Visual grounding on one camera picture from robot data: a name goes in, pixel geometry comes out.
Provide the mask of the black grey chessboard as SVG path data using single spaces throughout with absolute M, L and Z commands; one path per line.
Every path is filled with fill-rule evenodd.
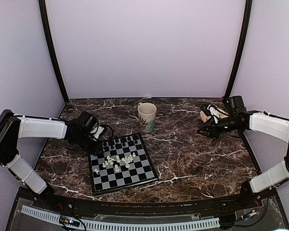
M 126 135 L 103 142 L 103 151 L 89 158 L 92 193 L 101 195 L 139 186 L 158 180 L 158 176 L 140 133 Z M 118 165 L 120 172 L 115 171 Z

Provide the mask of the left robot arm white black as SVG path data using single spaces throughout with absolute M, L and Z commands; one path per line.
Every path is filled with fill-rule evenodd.
M 58 198 L 53 195 L 51 185 L 22 155 L 22 140 L 66 140 L 95 155 L 102 147 L 100 137 L 105 130 L 105 126 L 100 125 L 89 112 L 82 112 L 71 120 L 63 120 L 21 115 L 6 109 L 0 114 L 0 165 L 8 169 L 33 193 L 39 195 L 42 205 L 48 210 L 54 210 L 58 206 Z

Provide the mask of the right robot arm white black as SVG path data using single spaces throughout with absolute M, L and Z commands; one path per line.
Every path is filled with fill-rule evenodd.
M 260 193 L 289 180 L 289 120 L 272 114 L 245 111 L 236 115 L 223 115 L 219 111 L 200 112 L 203 120 L 198 134 L 217 138 L 232 130 L 246 130 L 247 139 L 263 172 L 250 179 L 248 190 L 236 199 L 236 205 L 246 209 Z

